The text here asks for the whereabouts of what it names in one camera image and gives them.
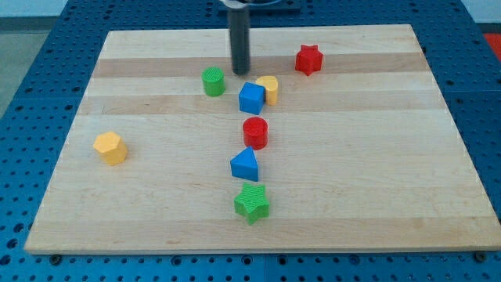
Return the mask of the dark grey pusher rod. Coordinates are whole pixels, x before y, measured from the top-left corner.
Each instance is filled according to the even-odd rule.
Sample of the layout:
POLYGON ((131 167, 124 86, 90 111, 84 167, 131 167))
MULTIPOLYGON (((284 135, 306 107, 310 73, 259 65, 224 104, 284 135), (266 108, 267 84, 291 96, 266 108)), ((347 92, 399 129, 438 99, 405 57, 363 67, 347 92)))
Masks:
POLYGON ((242 2, 227 3, 232 71, 245 75, 250 71, 250 10, 242 2))

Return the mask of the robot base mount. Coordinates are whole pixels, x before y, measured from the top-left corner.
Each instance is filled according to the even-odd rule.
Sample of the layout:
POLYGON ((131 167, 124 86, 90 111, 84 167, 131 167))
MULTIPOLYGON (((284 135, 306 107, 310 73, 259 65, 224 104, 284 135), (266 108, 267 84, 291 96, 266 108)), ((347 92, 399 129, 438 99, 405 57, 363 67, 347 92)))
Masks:
POLYGON ((252 13, 285 13, 300 12, 303 0, 218 0, 215 6, 219 13, 228 8, 248 8, 252 13))

